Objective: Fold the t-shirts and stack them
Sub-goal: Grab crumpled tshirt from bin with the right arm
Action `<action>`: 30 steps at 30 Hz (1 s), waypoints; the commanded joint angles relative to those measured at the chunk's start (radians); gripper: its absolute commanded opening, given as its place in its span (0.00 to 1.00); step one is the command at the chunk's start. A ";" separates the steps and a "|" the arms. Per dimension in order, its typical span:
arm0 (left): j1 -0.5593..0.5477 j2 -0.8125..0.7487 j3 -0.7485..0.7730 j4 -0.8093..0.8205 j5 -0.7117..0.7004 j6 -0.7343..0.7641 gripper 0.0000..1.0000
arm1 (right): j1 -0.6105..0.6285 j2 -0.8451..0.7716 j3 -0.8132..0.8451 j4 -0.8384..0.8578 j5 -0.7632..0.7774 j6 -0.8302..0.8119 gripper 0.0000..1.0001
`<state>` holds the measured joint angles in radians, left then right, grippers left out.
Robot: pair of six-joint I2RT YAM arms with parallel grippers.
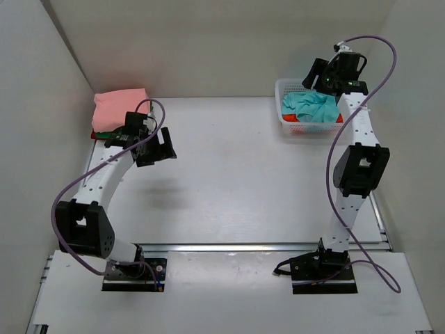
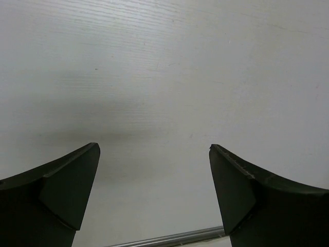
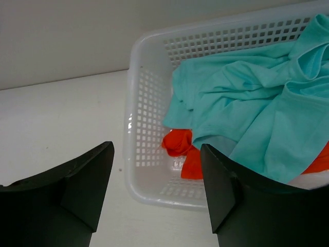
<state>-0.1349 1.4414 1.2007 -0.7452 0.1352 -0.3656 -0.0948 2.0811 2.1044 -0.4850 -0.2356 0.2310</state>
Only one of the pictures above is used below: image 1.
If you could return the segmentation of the teal t shirt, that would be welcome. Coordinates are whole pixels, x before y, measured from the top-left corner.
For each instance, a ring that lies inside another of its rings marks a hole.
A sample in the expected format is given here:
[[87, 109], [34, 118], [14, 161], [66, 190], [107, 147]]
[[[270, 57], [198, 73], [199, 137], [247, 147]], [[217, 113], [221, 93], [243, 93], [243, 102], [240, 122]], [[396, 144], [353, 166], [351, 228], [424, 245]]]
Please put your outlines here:
[[292, 92], [282, 99], [281, 114], [294, 114], [301, 122], [334, 123], [339, 117], [335, 97], [309, 92]]

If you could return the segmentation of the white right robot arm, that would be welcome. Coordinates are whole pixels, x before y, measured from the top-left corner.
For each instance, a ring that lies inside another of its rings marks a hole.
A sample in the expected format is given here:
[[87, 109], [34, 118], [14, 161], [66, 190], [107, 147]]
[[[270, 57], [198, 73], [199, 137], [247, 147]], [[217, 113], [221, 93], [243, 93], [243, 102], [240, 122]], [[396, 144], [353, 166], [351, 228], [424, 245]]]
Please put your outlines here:
[[380, 145], [366, 107], [368, 88], [359, 76], [367, 63], [355, 52], [337, 54], [331, 61], [317, 58], [302, 84], [335, 97], [348, 132], [348, 144], [334, 168], [328, 171], [328, 187], [337, 194], [330, 202], [334, 213], [316, 251], [292, 258], [289, 275], [300, 283], [323, 282], [340, 273], [353, 279], [348, 250], [358, 212], [377, 188], [389, 161], [388, 148]]

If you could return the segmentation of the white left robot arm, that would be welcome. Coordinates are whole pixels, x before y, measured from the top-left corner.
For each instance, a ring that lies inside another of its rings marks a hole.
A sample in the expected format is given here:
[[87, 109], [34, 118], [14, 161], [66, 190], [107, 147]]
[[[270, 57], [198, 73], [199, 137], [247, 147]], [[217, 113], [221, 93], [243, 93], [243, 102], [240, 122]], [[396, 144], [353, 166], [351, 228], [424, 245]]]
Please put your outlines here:
[[60, 250], [77, 260], [82, 255], [102, 258], [132, 269], [140, 266], [142, 248], [115, 236], [107, 215], [111, 199], [126, 172], [132, 167], [152, 166], [177, 157], [167, 127], [161, 128], [163, 142], [155, 133], [145, 138], [114, 134], [104, 144], [99, 163], [87, 173], [82, 188], [69, 201], [60, 200], [52, 209]]

